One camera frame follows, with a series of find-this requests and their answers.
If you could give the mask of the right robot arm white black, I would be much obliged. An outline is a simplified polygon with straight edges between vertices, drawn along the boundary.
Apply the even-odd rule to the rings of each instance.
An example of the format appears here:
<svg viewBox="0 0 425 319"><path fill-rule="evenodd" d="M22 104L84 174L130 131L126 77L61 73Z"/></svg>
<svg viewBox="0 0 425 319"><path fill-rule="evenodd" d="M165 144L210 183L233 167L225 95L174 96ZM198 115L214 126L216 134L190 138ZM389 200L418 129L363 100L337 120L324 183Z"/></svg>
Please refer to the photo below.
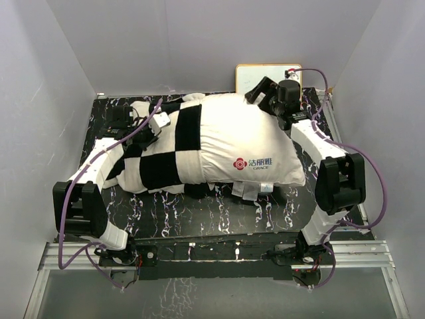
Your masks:
<svg viewBox="0 0 425 319"><path fill-rule="evenodd" d="M317 206L307 225L298 233L294 247L272 255L312 263L329 246L331 233L348 212L366 197L365 161L336 146L317 124L301 111L301 86L296 80L274 82L265 76L244 97L249 104L275 116L279 127L308 153L318 167L315 184Z"/></svg>

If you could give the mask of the black white checkered pillowcase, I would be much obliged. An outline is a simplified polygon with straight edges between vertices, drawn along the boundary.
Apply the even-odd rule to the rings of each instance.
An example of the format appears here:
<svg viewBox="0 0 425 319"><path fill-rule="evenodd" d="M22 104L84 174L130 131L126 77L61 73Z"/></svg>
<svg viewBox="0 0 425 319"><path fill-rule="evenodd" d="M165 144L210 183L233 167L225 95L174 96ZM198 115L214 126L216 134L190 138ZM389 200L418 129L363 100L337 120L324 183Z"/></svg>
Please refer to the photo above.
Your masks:
<svg viewBox="0 0 425 319"><path fill-rule="evenodd" d="M103 185L130 193L183 193L191 185L207 188L201 159L201 115L206 95L187 94L161 105L171 123L148 146L128 146Z"/></svg>

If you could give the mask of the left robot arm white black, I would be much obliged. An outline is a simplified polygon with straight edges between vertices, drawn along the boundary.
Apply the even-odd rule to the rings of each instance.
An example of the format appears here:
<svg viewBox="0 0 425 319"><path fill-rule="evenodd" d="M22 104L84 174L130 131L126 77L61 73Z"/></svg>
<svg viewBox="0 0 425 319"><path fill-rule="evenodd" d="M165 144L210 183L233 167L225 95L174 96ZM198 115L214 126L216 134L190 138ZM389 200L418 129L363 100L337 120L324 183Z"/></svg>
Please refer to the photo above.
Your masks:
<svg viewBox="0 0 425 319"><path fill-rule="evenodd" d="M146 116L131 106L113 109L112 119L98 132L85 162L68 181L59 181L52 189L60 242L66 234L83 236L114 251L114 257L123 265L136 260L137 249L127 243L128 233L109 221L101 192L125 151L132 145L146 148L169 124L160 103L149 107Z"/></svg>

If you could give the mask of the white pillow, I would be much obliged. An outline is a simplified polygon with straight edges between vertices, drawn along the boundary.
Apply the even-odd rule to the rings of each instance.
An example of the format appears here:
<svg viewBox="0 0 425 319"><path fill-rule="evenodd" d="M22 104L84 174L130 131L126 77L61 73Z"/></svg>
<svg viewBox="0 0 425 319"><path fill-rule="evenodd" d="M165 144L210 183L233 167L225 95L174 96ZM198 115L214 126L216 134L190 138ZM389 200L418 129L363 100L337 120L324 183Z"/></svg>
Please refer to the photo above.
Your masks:
<svg viewBox="0 0 425 319"><path fill-rule="evenodd" d="M292 141L274 116L236 93L188 94L181 110L201 106L200 153L177 156L184 184L232 183L247 201L275 187L305 185Z"/></svg>

